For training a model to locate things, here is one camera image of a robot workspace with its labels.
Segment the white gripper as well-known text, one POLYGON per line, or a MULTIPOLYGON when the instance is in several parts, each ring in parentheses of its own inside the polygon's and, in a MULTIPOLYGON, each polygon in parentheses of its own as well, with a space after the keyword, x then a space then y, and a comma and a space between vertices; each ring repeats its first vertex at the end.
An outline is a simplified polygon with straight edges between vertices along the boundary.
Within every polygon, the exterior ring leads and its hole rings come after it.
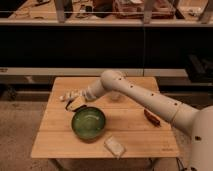
MULTIPOLYGON (((94 101, 95 96, 92 94, 91 90, 89 88, 86 88, 82 91, 82 95, 85 97, 87 101, 94 101)), ((83 96, 77 97, 75 100, 70 102, 66 109, 67 110, 76 110, 79 107, 82 107, 85 104, 85 99, 83 96)))

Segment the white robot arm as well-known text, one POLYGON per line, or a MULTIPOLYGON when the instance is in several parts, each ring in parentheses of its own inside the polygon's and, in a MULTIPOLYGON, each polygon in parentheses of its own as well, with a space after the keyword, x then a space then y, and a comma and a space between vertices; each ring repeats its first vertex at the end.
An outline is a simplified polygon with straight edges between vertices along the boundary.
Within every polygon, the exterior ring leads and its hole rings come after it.
POLYGON ((71 91, 66 99, 82 97, 85 101, 95 101, 110 91, 128 96, 191 138, 187 171, 213 171, 213 106, 198 110, 137 86, 116 70, 104 71, 98 80, 85 89, 71 91))

